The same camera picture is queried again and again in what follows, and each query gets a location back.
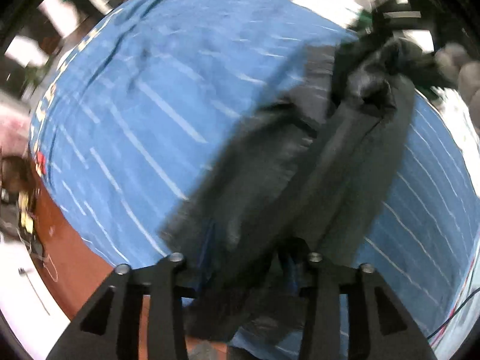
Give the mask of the black leather jacket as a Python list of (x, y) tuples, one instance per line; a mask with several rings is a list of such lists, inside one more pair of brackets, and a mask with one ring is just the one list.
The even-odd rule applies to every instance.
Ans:
[(400, 166), (416, 87), (451, 83), (415, 43), (367, 36), (307, 46), (298, 85), (242, 118), (160, 235), (185, 255), (186, 332), (227, 341), (268, 320), (298, 326), (290, 274), (307, 255), (352, 260)]

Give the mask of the dark green folded garment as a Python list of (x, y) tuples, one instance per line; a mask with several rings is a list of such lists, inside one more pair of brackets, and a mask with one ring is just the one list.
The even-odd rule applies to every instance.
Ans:
[(359, 36), (372, 33), (374, 31), (372, 13), (363, 9), (352, 24), (352, 30)]

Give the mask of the blue striped plaid bed sheet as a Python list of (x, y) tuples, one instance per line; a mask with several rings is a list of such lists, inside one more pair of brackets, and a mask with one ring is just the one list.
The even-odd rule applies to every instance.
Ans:
[[(367, 36), (406, 39), (359, 36), (290, 0), (128, 0), (67, 54), (38, 102), (29, 139), (37, 176), (112, 267), (142, 269), (183, 254), (168, 248), (161, 229), (237, 123), (298, 85), (305, 47)], [(338, 266), (373, 265), (435, 359), (476, 359), (478, 65), (457, 44), (431, 54), (451, 86), (416, 87), (400, 166), (352, 260), (312, 252)], [(220, 341), (185, 330), (197, 296), (185, 262), (176, 277), (185, 339), (225, 344), (235, 359), (300, 359), (308, 255), (290, 274), (304, 303), (298, 326), (276, 335), (272, 322), (256, 320)]]

